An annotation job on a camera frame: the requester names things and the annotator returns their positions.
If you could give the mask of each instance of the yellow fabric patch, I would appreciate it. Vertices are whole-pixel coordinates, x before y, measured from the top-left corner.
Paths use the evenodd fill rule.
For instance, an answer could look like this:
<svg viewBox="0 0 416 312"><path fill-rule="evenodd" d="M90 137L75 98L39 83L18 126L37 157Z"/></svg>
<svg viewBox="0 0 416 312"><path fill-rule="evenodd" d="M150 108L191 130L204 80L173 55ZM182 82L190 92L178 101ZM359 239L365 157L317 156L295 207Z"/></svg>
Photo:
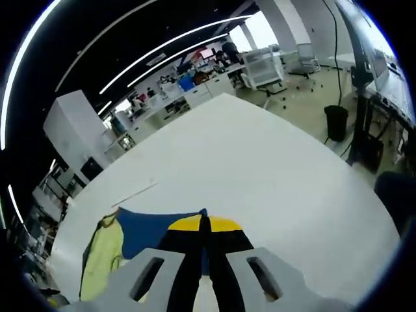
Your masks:
<svg viewBox="0 0 416 312"><path fill-rule="evenodd" d="M105 218L102 227L96 232L86 262L81 301L93 300L107 286L109 274L115 271L123 260L122 246L124 234L121 225L114 217Z"/></svg>
<svg viewBox="0 0 416 312"><path fill-rule="evenodd" d="M168 229L175 229L177 231L199 231L201 215L189 216L188 218L180 219L170 225Z"/></svg>
<svg viewBox="0 0 416 312"><path fill-rule="evenodd" d="M238 231L242 230L241 226L225 218L219 216L210 216L209 221L211 222L211 232L227 232L227 231Z"/></svg>
<svg viewBox="0 0 416 312"><path fill-rule="evenodd" d="M53 307L59 307L58 304L56 303L56 301L54 301L54 299L52 298L48 298L47 301L49 302L49 304Z"/></svg>

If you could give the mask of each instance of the white wall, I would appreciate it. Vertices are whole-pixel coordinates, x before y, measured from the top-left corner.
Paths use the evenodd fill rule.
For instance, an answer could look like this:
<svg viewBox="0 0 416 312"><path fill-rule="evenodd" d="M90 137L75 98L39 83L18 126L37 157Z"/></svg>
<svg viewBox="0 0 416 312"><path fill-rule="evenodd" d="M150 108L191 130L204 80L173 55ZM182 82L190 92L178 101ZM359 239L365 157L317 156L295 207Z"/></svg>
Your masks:
<svg viewBox="0 0 416 312"><path fill-rule="evenodd" d="M68 185L72 181L72 178L73 171L71 170L71 168L68 168L65 172L61 173L60 176L58 176L57 180L64 188L68 188Z"/></svg>
<svg viewBox="0 0 416 312"><path fill-rule="evenodd" d="M106 130L80 90L58 97L44 124L44 131L56 151L86 184L89 180L81 168L88 158L93 157L102 168L111 163L104 154L108 144L102 134Z"/></svg>
<svg viewBox="0 0 416 312"><path fill-rule="evenodd" d="M84 183L88 184L89 180L81 172L82 166L88 160L88 147L79 138L56 100L46 117L44 131L65 163Z"/></svg>
<svg viewBox="0 0 416 312"><path fill-rule="evenodd" d="M101 167L108 167L110 161L104 154L108 146L106 146L103 140L103 134L107 128L92 108L90 102L88 102L84 93L78 90L59 97L57 101L81 140L88 146L88 154Z"/></svg>
<svg viewBox="0 0 416 312"><path fill-rule="evenodd" d="M322 0L291 0L299 13L313 49L320 62L333 57L335 52L335 25L331 13ZM345 22L333 0L326 0L335 15L338 28L338 55L352 53L350 36Z"/></svg>
<svg viewBox="0 0 416 312"><path fill-rule="evenodd" d="M56 222L60 221L61 210L38 187L32 193L42 210Z"/></svg>

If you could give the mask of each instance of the trash can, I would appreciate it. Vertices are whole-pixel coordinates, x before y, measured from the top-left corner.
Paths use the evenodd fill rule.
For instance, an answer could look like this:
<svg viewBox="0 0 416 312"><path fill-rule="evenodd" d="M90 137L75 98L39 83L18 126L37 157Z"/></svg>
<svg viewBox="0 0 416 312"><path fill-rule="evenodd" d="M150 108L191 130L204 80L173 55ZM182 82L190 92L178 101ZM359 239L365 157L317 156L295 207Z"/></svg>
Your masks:
<svg viewBox="0 0 416 312"><path fill-rule="evenodd" d="M328 125L328 138L336 142L343 141L346 135L348 111L344 107L335 105L325 107L324 111Z"/></svg>

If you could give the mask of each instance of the chair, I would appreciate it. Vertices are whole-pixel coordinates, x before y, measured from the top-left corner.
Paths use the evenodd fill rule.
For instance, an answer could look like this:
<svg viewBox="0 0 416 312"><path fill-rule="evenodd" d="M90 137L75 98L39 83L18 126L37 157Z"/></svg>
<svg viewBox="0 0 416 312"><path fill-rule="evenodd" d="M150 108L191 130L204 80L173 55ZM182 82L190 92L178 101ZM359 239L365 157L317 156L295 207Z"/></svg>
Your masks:
<svg viewBox="0 0 416 312"><path fill-rule="evenodd" d="M286 90L283 86L283 66L280 58L274 57L272 47L266 47L244 54L243 60L246 68L241 78L247 88L266 92L267 99L263 104L263 108L266 109L271 95ZM279 86L277 92L273 92L274 85Z"/></svg>
<svg viewBox="0 0 416 312"><path fill-rule="evenodd" d="M310 75L320 71L320 64L313 52L312 44L298 44L297 50L299 67L294 68L291 73L303 75L307 81L312 82L312 84L315 85L317 82L316 80L311 79Z"/></svg>

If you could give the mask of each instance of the black ceiling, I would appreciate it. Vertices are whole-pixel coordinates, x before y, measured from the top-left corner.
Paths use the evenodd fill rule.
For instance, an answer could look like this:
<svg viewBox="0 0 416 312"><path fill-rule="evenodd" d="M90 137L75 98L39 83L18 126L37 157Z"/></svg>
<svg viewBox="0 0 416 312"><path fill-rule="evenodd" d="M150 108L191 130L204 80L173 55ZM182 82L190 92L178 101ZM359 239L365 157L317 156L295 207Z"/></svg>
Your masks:
<svg viewBox="0 0 416 312"><path fill-rule="evenodd" d="M25 33L52 1L6 0L1 3L3 74L1 99L10 62ZM230 17L245 0L157 0L123 19L105 33L80 59L57 93L55 89L71 63L105 27L143 0L62 0L36 33L20 64L12 89L6 125L6 153L16 197L30 194L57 158L42 130L46 115L57 96L81 89L99 111L128 92L127 84L146 69L146 61L115 82L102 96L99 91L136 59L165 41L196 27ZM257 12L255 4L241 15ZM234 25L230 24L226 33ZM166 46L170 56L211 38L219 25L204 29Z"/></svg>

